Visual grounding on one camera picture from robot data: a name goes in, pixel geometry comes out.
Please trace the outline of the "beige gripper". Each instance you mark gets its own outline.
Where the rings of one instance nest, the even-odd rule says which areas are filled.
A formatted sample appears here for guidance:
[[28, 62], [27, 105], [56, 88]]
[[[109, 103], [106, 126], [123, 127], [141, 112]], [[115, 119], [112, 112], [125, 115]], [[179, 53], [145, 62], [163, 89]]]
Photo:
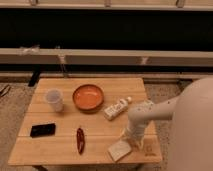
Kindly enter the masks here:
[[128, 123], [125, 130], [122, 131], [120, 139], [128, 142], [128, 139], [135, 141], [135, 147], [139, 150], [143, 149], [144, 137], [146, 125], [145, 124], [132, 124]]

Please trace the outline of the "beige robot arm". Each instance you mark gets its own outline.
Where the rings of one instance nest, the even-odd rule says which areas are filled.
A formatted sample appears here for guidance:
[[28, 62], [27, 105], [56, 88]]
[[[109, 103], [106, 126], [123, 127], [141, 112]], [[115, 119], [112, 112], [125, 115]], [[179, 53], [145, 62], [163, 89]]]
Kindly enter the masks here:
[[123, 136], [139, 141], [150, 120], [172, 120], [167, 171], [213, 171], [213, 76], [170, 100], [128, 110]]

